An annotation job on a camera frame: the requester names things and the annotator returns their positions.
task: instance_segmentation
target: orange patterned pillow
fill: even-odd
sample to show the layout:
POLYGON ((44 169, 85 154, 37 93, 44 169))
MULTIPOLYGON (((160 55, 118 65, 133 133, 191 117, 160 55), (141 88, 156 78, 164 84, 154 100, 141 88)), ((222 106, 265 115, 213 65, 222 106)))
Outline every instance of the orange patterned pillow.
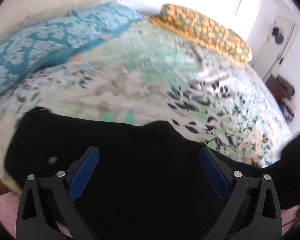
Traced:
POLYGON ((252 58, 249 45, 235 32, 189 8, 164 4, 151 23, 167 28, 243 66, 252 58))

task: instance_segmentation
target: blanket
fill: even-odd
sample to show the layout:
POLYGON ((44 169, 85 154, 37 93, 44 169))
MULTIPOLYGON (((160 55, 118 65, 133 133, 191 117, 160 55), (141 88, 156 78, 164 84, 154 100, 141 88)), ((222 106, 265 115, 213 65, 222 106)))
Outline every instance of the blanket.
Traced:
POLYGON ((185 138, 266 167, 291 134, 262 80, 149 20, 67 63, 34 73, 0 97, 0 177, 23 114, 36 106, 70 117, 144 125, 168 121, 185 138))

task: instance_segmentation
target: door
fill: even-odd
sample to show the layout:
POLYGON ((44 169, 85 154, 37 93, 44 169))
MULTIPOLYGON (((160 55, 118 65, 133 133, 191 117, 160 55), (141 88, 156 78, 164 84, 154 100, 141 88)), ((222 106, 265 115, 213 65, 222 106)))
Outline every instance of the door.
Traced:
POLYGON ((293 33, 295 24, 281 17, 276 17, 274 22, 274 29, 271 31, 266 44, 263 47, 259 57, 252 65, 258 75, 266 81, 273 68, 277 64, 281 64, 283 58, 281 57, 288 42, 291 42, 291 35, 293 33))

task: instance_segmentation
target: screw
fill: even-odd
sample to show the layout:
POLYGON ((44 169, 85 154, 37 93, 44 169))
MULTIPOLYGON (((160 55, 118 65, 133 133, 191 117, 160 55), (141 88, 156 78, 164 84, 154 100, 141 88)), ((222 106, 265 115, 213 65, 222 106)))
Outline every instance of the screw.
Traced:
POLYGON ((63 177, 66 174, 65 171, 58 171, 57 176, 58 177, 63 177))
POLYGON ((271 180, 271 176, 268 175, 268 174, 265 174, 264 177, 265 177, 266 180, 271 180))
POLYGON ((237 178, 240 178, 242 176, 242 173, 240 171, 234 171, 233 175, 237 178))
POLYGON ((31 174, 31 175, 28 176, 28 180, 33 180, 33 179, 34 179, 34 175, 33 174, 31 174))

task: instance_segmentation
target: black fabric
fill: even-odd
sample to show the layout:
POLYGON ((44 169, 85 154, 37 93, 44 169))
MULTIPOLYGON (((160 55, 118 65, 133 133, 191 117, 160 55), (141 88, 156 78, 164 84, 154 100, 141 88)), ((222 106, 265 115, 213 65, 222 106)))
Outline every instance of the black fabric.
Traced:
MULTIPOLYGON (((165 121, 137 127, 36 108, 21 120, 5 168, 23 187, 29 174, 48 177, 66 170, 90 145, 99 148, 100 162, 75 205, 102 240, 199 239, 224 204, 199 164, 204 145, 183 138, 165 121), (57 162, 49 165, 50 157, 57 162)), ((282 209, 300 202, 300 136, 264 169, 214 153, 247 177, 271 175, 282 209)))

